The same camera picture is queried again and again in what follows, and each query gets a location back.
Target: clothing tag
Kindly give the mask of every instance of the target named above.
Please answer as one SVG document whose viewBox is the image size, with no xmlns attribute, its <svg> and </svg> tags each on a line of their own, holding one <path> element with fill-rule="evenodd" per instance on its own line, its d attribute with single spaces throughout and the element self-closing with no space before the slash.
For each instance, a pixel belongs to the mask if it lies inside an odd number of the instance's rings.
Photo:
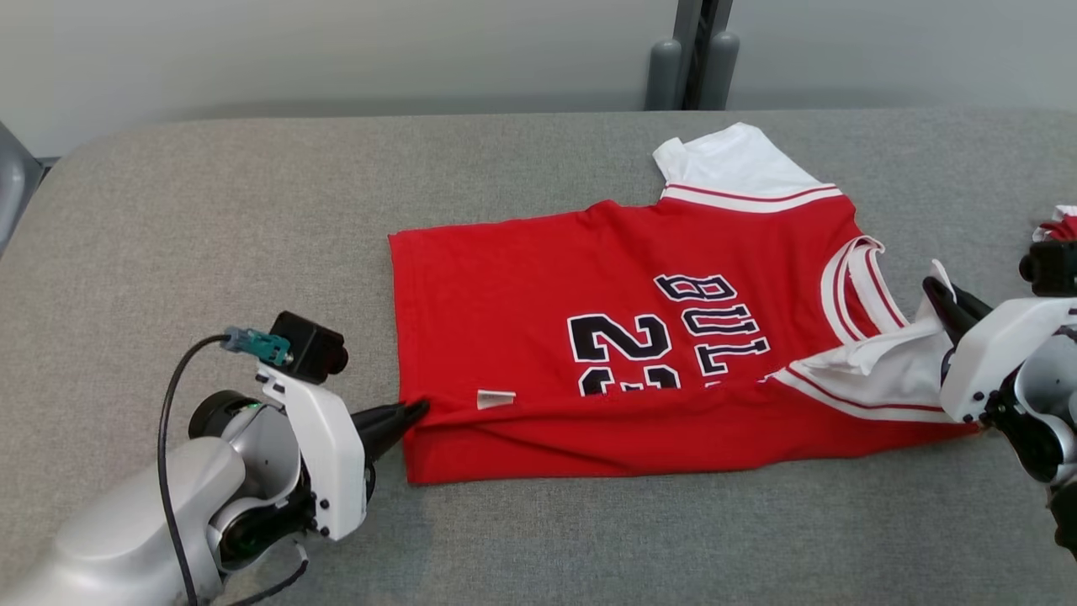
<svg viewBox="0 0 1077 606">
<path fill-rule="evenodd" d="M 503 407 L 505 405 L 513 404 L 514 400 L 516 400 L 516 392 L 489 392 L 487 390 L 478 391 L 478 410 Z"/>
</svg>

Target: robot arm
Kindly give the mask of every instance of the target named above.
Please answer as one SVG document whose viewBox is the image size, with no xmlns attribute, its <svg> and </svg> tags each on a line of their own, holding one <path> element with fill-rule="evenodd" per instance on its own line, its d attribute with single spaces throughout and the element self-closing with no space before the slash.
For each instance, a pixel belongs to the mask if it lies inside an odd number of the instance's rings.
<svg viewBox="0 0 1077 606">
<path fill-rule="evenodd" d="M 1046 296 L 997 309 L 938 280 L 924 291 L 954 343 L 939 395 L 955 421 L 994 427 L 1047 485 L 1055 542 L 1077 556 L 1077 248 L 1033 244 L 1021 273 Z"/>
<path fill-rule="evenodd" d="M 265 397 L 210 396 L 192 417 L 191 441 L 166 459 L 199 603 L 280 540 L 307 532 L 339 540 L 358 529 L 374 462 L 426 412 L 419 403 L 349 414 L 319 385 L 344 370 L 344 339 L 294 314 L 282 313 L 268 335 L 228 337 L 224 349 L 261 361 L 254 379 Z M 180 573 L 151 467 L 68 520 L 0 604 L 176 604 L 185 596 Z"/>
</svg>

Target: gray fabric surface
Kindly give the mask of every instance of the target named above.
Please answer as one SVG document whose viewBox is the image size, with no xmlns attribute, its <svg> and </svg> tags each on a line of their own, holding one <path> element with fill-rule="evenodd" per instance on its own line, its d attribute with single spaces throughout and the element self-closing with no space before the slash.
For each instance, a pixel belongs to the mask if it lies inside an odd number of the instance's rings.
<svg viewBox="0 0 1077 606">
<path fill-rule="evenodd" d="M 396 392 L 386 234 L 656 199 L 651 152 L 743 119 L 838 183 L 887 243 L 906 311 L 928 259 L 991 302 L 1077 196 L 1077 116 L 981 110 L 248 119 L 93 142 L 44 182 L 0 259 L 0 587 L 78 507 L 153 462 L 183 350 L 292 310 L 351 351 L 328 383 L 353 410 Z M 197 403 L 256 394 L 249 361 L 207 354 Z M 1005 440 L 751 473 L 416 489 L 398 450 L 365 525 L 313 544 L 270 604 L 1073 604 L 1041 488 Z M 229 588 L 285 576 L 276 553 Z"/>
</svg>

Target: white wall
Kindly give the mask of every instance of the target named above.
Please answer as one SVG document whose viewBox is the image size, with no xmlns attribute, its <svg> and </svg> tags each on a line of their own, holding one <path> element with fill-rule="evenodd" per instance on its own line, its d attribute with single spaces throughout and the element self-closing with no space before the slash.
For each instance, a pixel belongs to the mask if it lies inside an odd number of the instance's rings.
<svg viewBox="0 0 1077 606">
<path fill-rule="evenodd" d="M 1071 0 L 733 0 L 730 109 L 1077 110 Z"/>
<path fill-rule="evenodd" d="M 0 122 L 41 156 L 158 119 L 641 109 L 676 0 L 5 0 Z"/>
</svg>

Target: blue connector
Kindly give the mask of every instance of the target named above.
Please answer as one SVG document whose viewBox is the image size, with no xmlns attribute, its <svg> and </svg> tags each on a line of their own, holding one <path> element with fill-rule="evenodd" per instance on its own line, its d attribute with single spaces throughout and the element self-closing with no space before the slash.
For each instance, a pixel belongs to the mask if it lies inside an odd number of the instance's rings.
<svg viewBox="0 0 1077 606">
<path fill-rule="evenodd" d="M 281 367 L 292 362 L 289 352 L 291 344 L 283 337 L 267 335 L 253 328 L 229 326 L 224 330 L 227 341 L 221 342 L 221 348 L 228 352 L 251 354 L 267 365 Z"/>
</svg>

